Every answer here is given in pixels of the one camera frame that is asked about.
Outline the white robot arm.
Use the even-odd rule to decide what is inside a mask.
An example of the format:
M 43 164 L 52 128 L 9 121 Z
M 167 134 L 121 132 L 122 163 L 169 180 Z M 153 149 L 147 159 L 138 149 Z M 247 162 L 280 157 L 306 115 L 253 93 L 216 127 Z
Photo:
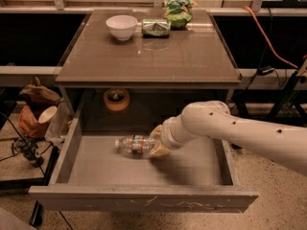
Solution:
M 166 155 L 188 142 L 208 137 L 220 139 L 307 175 L 307 128 L 256 121 L 233 116 L 220 101 L 186 105 L 153 130 L 156 143 L 152 157 Z

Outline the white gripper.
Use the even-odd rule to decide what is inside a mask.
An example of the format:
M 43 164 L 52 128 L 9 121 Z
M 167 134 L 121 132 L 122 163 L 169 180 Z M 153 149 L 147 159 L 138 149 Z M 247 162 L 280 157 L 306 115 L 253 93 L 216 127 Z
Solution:
M 185 132 L 180 116 L 171 117 L 164 121 L 162 125 L 156 126 L 150 136 L 154 139 L 160 137 L 162 144 L 156 143 L 150 150 L 150 156 L 161 157 L 169 154 L 171 150 L 181 148 L 184 145 Z

